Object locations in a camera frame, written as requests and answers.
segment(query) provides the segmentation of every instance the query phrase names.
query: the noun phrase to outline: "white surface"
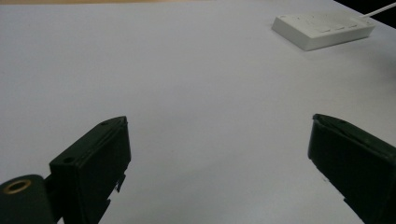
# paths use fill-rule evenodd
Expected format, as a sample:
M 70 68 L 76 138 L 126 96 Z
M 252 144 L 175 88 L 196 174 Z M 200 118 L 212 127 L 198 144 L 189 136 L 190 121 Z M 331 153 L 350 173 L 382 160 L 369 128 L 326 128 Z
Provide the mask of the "white surface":
M 321 49 L 369 36 L 375 25 L 345 10 L 277 16 L 272 29 L 303 50 Z
M 307 158 L 312 115 L 396 146 L 396 31 L 304 52 L 271 30 L 328 0 L 0 6 L 0 180 L 126 115 L 101 223 L 358 224 Z

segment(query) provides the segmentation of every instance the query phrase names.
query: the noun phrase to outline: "black plastic part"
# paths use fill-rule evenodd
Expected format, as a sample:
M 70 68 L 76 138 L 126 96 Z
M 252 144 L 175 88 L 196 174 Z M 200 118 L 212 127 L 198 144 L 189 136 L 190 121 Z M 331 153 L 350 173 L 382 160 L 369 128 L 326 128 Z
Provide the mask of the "black plastic part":
M 396 223 L 395 147 L 348 122 L 316 114 L 308 157 L 364 223 Z
M 49 167 L 62 197 L 64 222 L 98 223 L 112 190 L 120 189 L 130 160 L 126 117 L 98 124 L 56 157 Z
M 54 223 L 41 176 L 20 176 L 2 184 L 0 188 L 0 223 Z

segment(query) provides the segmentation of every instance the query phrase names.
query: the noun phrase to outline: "white table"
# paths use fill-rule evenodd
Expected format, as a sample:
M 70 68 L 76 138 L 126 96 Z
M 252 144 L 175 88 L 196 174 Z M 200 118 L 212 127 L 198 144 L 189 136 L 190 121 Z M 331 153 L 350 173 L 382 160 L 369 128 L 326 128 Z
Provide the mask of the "white table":
M 0 6 L 0 181 L 102 120 L 132 163 L 101 223 L 362 223 L 307 158 L 312 116 L 396 146 L 396 30 L 304 52 L 275 16 L 331 0 Z

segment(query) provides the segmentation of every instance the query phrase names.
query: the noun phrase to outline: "brass screw hole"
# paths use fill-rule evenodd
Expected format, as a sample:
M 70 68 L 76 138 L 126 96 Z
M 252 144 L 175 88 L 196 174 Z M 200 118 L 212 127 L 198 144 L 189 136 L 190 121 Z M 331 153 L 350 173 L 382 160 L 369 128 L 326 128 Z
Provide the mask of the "brass screw hole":
M 8 186 L 6 186 L 3 189 L 3 192 L 5 194 L 15 194 L 19 193 L 27 188 L 32 184 L 32 181 L 29 179 L 23 179 L 23 180 L 17 180 L 12 183 L 10 183 Z

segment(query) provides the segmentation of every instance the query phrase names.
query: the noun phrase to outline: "white cable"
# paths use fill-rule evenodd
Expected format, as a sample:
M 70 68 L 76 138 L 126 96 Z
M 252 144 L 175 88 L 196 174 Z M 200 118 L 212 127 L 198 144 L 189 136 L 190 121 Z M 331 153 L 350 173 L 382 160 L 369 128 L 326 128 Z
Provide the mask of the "white cable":
M 361 17 L 362 17 L 362 18 L 372 17 L 372 16 L 374 16 L 375 14 L 378 14 L 378 13 L 380 13 L 380 12 L 383 12 L 383 11 L 385 11 L 385 10 L 390 9 L 391 7 L 396 7 L 396 2 L 395 2 L 395 3 L 392 3 L 392 4 L 388 5 L 388 6 L 385 6 L 385 7 L 381 7 L 379 10 L 376 10 L 376 11 L 374 11 L 374 12 L 370 12 L 370 13 L 368 13 L 368 14 L 366 14 L 366 15 L 361 15 Z

